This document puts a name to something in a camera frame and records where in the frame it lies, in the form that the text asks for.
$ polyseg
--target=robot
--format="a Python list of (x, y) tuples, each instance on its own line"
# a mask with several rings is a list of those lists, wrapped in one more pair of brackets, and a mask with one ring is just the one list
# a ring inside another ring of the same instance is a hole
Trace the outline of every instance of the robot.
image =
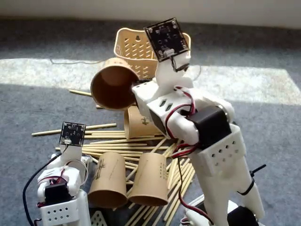
[[(184, 76), (189, 48), (175, 18), (146, 27), (145, 32), (158, 59), (156, 76), (133, 86), (132, 92), (143, 116), (166, 137), (184, 141), (172, 157), (187, 155), (191, 159), (206, 210), (206, 218), (199, 218), (198, 211), (187, 208), (188, 220), (196, 226), (228, 226), (230, 221), (230, 226), (258, 225), (264, 209), (246, 163), (241, 130), (233, 123), (232, 105), (194, 88), (192, 80)], [(244, 207), (236, 208), (229, 220), (230, 192), (242, 196)]]
[(85, 128), (83, 124), (63, 122), (61, 152), (53, 154), (51, 160), (33, 175), (47, 168), (38, 177), (37, 206), (41, 219), (32, 222), (24, 199), (25, 213), (31, 226), (36, 226), (37, 221), (42, 221), (43, 226), (91, 226), (87, 193), (80, 189), (87, 180), (91, 162), (90, 157), (82, 157)]

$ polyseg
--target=black circuit board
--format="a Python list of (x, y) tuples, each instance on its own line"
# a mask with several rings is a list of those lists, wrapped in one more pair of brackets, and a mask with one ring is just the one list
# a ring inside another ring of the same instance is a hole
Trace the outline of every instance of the black circuit board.
[(176, 18), (144, 28), (159, 62), (189, 51)]
[(73, 122), (63, 122), (60, 144), (67, 144), (65, 140), (70, 140), (69, 145), (83, 146), (86, 125)]

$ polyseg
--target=pile of chopsticks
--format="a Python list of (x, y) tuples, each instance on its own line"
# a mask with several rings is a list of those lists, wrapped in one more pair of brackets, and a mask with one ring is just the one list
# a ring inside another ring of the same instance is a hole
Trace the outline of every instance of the pile of chopsticks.
[[(79, 91), (81, 95), (90, 96), (89, 93)], [(116, 152), (124, 156), (126, 160), (126, 169), (129, 170), (129, 174), (126, 177), (127, 187), (134, 184), (133, 180), (134, 175), (138, 169), (138, 162), (140, 155), (144, 152), (157, 152), (164, 155), (167, 159), (170, 154), (175, 150), (177, 145), (180, 143), (173, 143), (171, 145), (164, 146), (166, 143), (166, 138), (163, 136), (146, 136), (146, 137), (137, 137), (132, 139), (126, 139), (124, 130), (96, 130), (103, 129), (108, 127), (116, 127), (116, 123), (102, 124), (102, 125), (92, 125), (86, 126), (85, 131), (85, 140), (90, 139), (100, 139), (100, 141), (89, 142), (84, 144), (82, 148), (83, 154), (88, 154), (92, 156), (92, 159), (95, 163), (98, 163), (99, 157), (105, 152)], [(61, 133), (60, 129), (32, 133), (33, 136), (41, 135), (50, 135)], [(148, 146), (147, 141), (159, 141), (156, 146)], [(190, 159), (182, 158), (180, 160), (180, 167), (183, 179), (181, 195), (184, 196), (186, 190), (188, 189), (192, 178), (195, 174), (194, 168), (190, 163)], [(166, 225), (170, 225), (171, 221), (180, 205), (178, 199), (178, 190), (181, 185), (180, 172), (178, 169), (178, 160), (172, 160), (166, 167), (168, 173), (167, 187), (168, 187), (168, 204), (164, 207), (151, 207), (151, 206), (140, 206), (138, 210), (131, 216), (125, 226), (135, 226), (138, 224), (145, 226), (155, 215), (155, 221), (153, 226), (155, 226), (159, 220), (163, 217), (163, 221), (166, 222)], [(132, 191), (132, 187), (128, 189), (127, 195)], [(128, 208), (131, 209), (135, 206), (132, 203)]]

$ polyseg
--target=beige basket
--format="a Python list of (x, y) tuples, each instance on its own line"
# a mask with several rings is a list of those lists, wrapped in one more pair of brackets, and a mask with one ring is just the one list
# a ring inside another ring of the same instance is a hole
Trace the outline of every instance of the beige basket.
[[(186, 33), (183, 35), (191, 48), (190, 36)], [(126, 60), (140, 79), (155, 77), (158, 61), (145, 31), (129, 28), (119, 29), (116, 35), (114, 54), (116, 57)]]

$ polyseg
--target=tipped paper cup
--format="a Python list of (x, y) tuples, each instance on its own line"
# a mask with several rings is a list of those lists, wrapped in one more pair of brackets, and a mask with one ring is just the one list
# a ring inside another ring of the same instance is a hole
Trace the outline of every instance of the tipped paper cup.
[(124, 111), (124, 130), (127, 139), (160, 133), (157, 127), (140, 114), (136, 106), (131, 106)]
[(88, 199), (102, 208), (117, 208), (127, 203), (126, 167), (121, 154), (107, 152), (100, 156)]
[(168, 203), (166, 158), (163, 155), (141, 155), (129, 200), (145, 206), (164, 206)]
[(100, 106), (112, 110), (125, 109), (135, 102), (131, 87), (138, 80), (138, 75), (125, 60), (110, 58), (92, 79), (91, 94)]

